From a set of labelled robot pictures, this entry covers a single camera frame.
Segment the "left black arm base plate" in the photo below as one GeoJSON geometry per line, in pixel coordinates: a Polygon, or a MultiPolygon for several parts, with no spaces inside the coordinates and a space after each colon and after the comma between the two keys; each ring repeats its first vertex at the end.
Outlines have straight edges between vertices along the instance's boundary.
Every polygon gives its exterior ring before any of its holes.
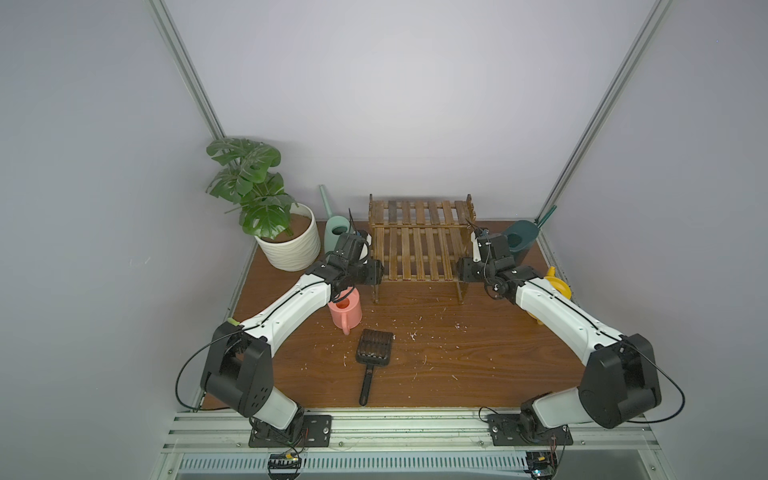
{"type": "Polygon", "coordinates": [[[306,414],[299,411],[285,429],[278,429],[269,423],[252,418],[249,420],[251,433],[248,446],[267,447],[328,447],[333,417],[331,415],[306,414]]]}

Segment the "dark green watering can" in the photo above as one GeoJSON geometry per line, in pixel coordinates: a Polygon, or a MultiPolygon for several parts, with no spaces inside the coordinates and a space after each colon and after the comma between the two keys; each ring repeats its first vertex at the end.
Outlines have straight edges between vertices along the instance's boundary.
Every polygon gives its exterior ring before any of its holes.
{"type": "Polygon", "coordinates": [[[516,265],[523,264],[525,257],[537,240],[541,228],[549,220],[556,209],[557,206],[553,205],[540,219],[535,221],[520,220],[511,224],[503,231],[503,235],[508,243],[509,251],[512,254],[516,265]]]}

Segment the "yellow small watering can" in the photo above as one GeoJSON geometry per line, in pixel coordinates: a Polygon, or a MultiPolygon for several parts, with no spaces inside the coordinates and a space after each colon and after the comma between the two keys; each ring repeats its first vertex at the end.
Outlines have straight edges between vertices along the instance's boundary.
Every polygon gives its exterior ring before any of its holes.
{"type": "Polygon", "coordinates": [[[552,324],[553,318],[564,311],[562,301],[571,299],[570,286],[557,277],[554,267],[550,267],[542,278],[527,281],[522,292],[523,309],[539,325],[547,327],[552,324]]]}

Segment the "pink small watering can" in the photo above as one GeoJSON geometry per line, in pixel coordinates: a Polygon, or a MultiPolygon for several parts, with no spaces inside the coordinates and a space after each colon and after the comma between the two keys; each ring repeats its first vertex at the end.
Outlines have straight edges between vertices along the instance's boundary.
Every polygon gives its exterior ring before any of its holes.
{"type": "Polygon", "coordinates": [[[343,291],[337,301],[328,303],[328,308],[334,325],[345,335],[349,335],[362,321],[360,294],[355,287],[343,291]]]}

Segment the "brown wooden slatted shelf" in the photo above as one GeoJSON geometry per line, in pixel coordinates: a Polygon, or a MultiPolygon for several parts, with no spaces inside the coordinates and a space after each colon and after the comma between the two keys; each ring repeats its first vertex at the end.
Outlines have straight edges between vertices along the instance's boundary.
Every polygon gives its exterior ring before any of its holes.
{"type": "Polygon", "coordinates": [[[471,254],[476,220],[470,195],[461,200],[369,198],[373,258],[383,266],[382,283],[447,283],[463,303],[468,284],[457,264],[471,254]]]}

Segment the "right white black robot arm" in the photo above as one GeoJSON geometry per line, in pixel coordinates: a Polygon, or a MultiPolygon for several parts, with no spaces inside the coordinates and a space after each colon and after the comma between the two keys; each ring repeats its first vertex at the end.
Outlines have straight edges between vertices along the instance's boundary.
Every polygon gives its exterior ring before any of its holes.
{"type": "Polygon", "coordinates": [[[595,423],[613,429],[641,423],[662,402],[653,346],[640,334],[625,335],[597,320],[559,292],[533,268],[520,265],[507,238],[477,229],[471,254],[457,263],[461,281],[480,283],[493,299],[505,299],[535,317],[578,357],[580,384],[526,401],[521,432],[528,439],[570,424],[595,423]]]}

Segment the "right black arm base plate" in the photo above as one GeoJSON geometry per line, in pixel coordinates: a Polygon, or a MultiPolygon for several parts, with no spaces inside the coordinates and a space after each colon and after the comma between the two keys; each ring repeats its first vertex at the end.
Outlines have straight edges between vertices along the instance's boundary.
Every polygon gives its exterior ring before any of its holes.
{"type": "Polygon", "coordinates": [[[486,421],[495,446],[549,448],[573,444],[567,425],[546,428],[527,413],[489,414],[486,421]]]}

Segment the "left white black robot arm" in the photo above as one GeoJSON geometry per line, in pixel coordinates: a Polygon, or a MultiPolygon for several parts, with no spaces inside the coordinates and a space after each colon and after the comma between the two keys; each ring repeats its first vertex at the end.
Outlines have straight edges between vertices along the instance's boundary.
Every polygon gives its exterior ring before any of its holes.
{"type": "Polygon", "coordinates": [[[359,285],[381,283],[383,266],[372,253],[371,234],[343,233],[334,250],[260,313],[242,322],[220,324],[212,340],[192,355],[207,354],[200,378],[203,392],[274,430],[295,430],[303,412],[275,386],[273,357],[316,311],[344,301],[359,285]]]}

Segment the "light green watering can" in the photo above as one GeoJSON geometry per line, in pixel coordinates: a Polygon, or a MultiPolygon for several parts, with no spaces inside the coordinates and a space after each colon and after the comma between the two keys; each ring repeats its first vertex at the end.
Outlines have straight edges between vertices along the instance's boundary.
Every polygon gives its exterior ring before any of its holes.
{"type": "Polygon", "coordinates": [[[347,217],[342,215],[335,215],[333,213],[326,187],[324,185],[320,185],[319,190],[322,197],[325,213],[328,217],[325,225],[323,239],[324,252],[328,253],[335,250],[338,239],[342,234],[349,233],[351,231],[351,223],[347,217]]]}

